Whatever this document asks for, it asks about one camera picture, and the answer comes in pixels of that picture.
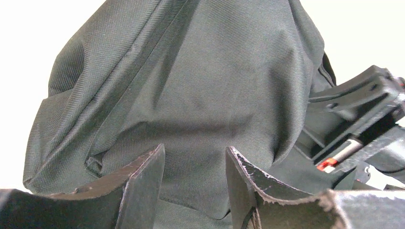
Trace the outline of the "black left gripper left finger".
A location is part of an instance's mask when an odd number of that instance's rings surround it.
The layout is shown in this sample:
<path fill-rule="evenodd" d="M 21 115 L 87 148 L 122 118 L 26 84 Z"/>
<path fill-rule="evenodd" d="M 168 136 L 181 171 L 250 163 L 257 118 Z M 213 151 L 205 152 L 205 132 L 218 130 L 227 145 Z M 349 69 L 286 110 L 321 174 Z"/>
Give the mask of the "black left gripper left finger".
<path fill-rule="evenodd" d="M 164 145 L 71 193 L 0 191 L 3 229 L 151 229 L 164 170 Z"/>

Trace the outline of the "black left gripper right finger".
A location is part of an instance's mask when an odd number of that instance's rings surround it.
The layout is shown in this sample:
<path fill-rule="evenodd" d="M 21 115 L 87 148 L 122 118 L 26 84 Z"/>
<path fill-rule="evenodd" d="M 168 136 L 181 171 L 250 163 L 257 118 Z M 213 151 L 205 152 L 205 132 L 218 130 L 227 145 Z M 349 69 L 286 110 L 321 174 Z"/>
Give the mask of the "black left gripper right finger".
<path fill-rule="evenodd" d="M 226 149 L 226 179 L 235 229 L 402 229 L 402 190 L 331 190 L 316 195 L 291 187 Z"/>

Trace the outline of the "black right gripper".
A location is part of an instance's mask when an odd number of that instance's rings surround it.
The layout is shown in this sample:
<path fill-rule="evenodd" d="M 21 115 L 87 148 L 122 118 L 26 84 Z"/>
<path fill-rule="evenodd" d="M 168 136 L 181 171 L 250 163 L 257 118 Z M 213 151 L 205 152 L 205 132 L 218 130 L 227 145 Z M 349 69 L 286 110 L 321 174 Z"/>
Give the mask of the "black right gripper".
<path fill-rule="evenodd" d="M 320 171 L 347 172 L 404 135 L 405 81 L 375 65 L 314 93 L 294 145 Z"/>

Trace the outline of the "black fabric student bag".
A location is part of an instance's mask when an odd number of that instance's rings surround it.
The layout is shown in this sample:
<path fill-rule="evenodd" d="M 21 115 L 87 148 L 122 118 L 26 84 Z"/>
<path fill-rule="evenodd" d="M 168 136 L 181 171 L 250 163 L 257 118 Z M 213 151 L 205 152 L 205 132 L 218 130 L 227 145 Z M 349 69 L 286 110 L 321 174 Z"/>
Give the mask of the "black fabric student bag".
<path fill-rule="evenodd" d="M 154 227 L 229 229 L 228 146 L 309 193 L 336 181 L 292 150 L 333 82 L 298 0 L 108 0 L 54 61 L 23 184 L 72 192 L 164 144 Z"/>

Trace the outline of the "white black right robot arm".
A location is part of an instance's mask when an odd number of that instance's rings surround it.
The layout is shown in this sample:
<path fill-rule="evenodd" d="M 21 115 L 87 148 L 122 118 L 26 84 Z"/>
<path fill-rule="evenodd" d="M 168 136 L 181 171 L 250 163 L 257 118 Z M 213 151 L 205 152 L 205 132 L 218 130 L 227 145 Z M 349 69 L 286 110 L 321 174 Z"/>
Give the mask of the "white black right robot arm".
<path fill-rule="evenodd" d="M 295 151 L 326 174 L 347 173 L 362 162 L 405 179 L 403 78 L 371 66 L 351 80 L 310 96 Z"/>

